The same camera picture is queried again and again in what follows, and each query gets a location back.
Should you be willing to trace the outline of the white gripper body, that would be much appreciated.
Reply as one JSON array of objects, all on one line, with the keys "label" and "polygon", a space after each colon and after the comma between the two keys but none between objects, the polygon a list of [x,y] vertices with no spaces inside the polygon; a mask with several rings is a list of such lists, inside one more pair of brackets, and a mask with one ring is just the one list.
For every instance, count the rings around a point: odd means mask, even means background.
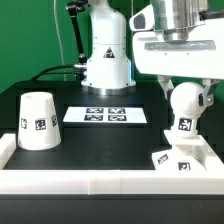
[{"label": "white gripper body", "polygon": [[224,10],[150,4],[129,25],[139,72],[224,80]]}]

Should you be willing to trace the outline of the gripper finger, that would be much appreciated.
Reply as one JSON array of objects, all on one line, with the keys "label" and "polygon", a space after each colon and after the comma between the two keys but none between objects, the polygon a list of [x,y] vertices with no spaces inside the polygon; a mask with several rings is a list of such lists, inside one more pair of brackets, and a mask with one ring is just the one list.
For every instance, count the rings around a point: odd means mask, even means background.
[{"label": "gripper finger", "polygon": [[214,103],[214,92],[219,85],[217,79],[203,79],[202,84],[204,86],[203,92],[199,95],[200,106],[212,106]]},{"label": "gripper finger", "polygon": [[174,89],[174,85],[172,83],[172,77],[166,76],[166,75],[159,75],[158,82],[164,92],[165,98],[169,99],[169,97]]}]

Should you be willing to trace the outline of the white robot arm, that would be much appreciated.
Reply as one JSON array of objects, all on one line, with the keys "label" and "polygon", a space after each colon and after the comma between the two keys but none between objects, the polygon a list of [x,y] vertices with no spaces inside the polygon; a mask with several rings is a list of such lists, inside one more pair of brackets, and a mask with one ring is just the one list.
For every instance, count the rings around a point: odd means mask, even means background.
[{"label": "white robot arm", "polygon": [[131,66],[158,77],[165,92],[173,77],[203,80],[202,103],[224,80],[224,10],[209,11],[206,0],[150,0],[126,20],[108,0],[89,0],[92,55],[87,60],[89,91],[119,94],[135,85]]}]

